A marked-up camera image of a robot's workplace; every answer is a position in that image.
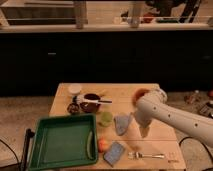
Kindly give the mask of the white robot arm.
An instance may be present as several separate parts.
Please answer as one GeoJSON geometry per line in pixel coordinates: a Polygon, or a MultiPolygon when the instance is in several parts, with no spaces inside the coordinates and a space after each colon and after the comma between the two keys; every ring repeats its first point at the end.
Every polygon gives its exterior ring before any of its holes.
{"type": "Polygon", "coordinates": [[[153,119],[159,120],[213,148],[213,119],[171,107],[162,89],[138,89],[132,97],[133,114],[142,137],[153,119]]]}

